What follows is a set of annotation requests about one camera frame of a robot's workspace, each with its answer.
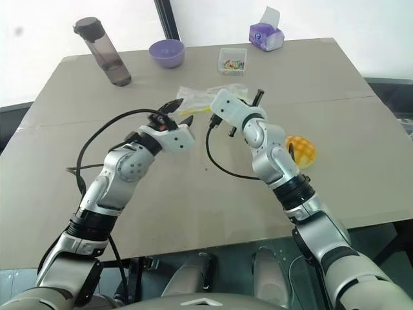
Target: white wall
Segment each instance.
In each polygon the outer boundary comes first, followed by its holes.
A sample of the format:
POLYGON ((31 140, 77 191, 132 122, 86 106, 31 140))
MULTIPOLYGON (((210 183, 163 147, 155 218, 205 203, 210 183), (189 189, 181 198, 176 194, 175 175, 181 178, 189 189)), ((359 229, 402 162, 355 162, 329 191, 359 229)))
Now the white wall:
POLYGON ((165 38, 153 0, 2 0, 0 107, 33 101, 63 57, 90 53, 72 29, 86 16, 101 20, 119 51, 165 38))
POLYGON ((265 7, 287 40, 333 37, 365 77, 413 79, 413 0, 171 0, 186 46, 248 42, 265 7))

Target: table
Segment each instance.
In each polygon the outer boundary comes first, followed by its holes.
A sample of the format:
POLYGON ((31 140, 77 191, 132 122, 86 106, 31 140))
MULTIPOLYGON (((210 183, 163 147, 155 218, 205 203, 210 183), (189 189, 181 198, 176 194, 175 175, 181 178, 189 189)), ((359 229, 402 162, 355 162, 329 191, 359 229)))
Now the table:
MULTIPOLYGON (((180 85, 204 89, 228 83, 266 91, 272 123, 312 140, 318 157, 305 173, 346 227, 413 217, 413 144, 333 39, 287 41, 265 53, 248 49, 245 76, 222 76, 221 46, 188 48, 178 68, 159 68, 147 51, 121 54, 132 83, 113 87, 92 56, 66 57, 26 114, 0 157, 0 269, 36 266, 79 203, 73 166, 83 143, 104 122, 131 109, 156 108, 180 85)), ((197 143, 160 154, 118 219, 114 239, 123 258, 288 236, 291 223, 265 184, 223 174, 207 159, 207 113, 195 115, 197 143)), ((98 137, 85 165, 145 124, 125 119, 98 137)), ((222 124, 211 151, 226 168, 252 174, 241 136, 222 124)), ((98 169, 83 172, 90 183, 98 169)), ((113 260, 108 248, 102 260, 113 260)))

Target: floor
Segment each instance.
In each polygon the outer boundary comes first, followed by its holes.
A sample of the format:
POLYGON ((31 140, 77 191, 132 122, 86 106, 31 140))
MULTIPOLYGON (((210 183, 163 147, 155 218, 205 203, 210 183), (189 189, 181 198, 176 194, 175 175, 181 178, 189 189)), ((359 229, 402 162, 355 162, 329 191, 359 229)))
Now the floor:
MULTIPOLYGON (((368 81, 370 86, 381 100, 401 118, 413 114, 411 99, 413 87, 392 86, 391 83, 381 84, 376 81, 368 81)), ((21 107, 14 112, 0 110, 0 153, 8 139, 19 125, 28 107, 21 107)), ((391 223, 363 227, 350 232, 353 246, 358 251, 373 258, 396 235, 391 223)), ((275 240, 262 240, 258 242, 228 245, 203 249, 217 257, 217 265, 214 272, 213 292, 252 294, 252 255, 261 246, 272 249, 278 257, 284 270, 287 271, 291 261, 300 255, 292 238, 280 238, 275 240)), ((159 268, 145 271, 142 277, 142 297, 144 300, 160 296, 174 271, 192 254, 197 251, 172 253, 156 256, 159 268)), ((413 268, 405 253, 393 254, 381 268, 391 279, 400 285, 413 298, 413 268)), ((293 310, 325 309, 321 289, 316 275, 311 266, 299 259, 293 266, 292 284, 296 290, 293 310)), ((0 305, 11 297, 33 286, 36 277, 35 269, 5 270, 0 271, 0 305)), ((119 270, 116 268, 104 269, 97 293, 113 296, 120 282, 119 270)))

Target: orange ball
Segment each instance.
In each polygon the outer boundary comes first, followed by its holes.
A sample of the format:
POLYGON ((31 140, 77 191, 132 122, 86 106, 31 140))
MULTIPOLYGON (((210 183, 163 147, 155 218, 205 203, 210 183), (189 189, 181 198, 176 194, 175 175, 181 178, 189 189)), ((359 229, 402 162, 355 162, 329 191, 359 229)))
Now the orange ball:
POLYGON ((300 169, 305 169, 314 163, 317 152, 310 140, 301 136, 288 136, 285 140, 287 150, 290 143, 294 146, 294 160, 300 169))

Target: tissue box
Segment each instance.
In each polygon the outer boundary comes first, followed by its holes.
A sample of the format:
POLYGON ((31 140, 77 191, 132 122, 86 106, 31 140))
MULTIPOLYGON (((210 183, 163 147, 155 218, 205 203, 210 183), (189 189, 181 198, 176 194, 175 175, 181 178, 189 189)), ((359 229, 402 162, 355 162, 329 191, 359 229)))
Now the tissue box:
POLYGON ((279 12, 268 6, 259 23, 250 27, 250 42, 267 52, 282 47, 284 33, 278 29, 278 22, 279 12))
POLYGON ((258 23, 250 27, 250 42, 268 52, 283 46, 284 33, 270 24, 258 23))

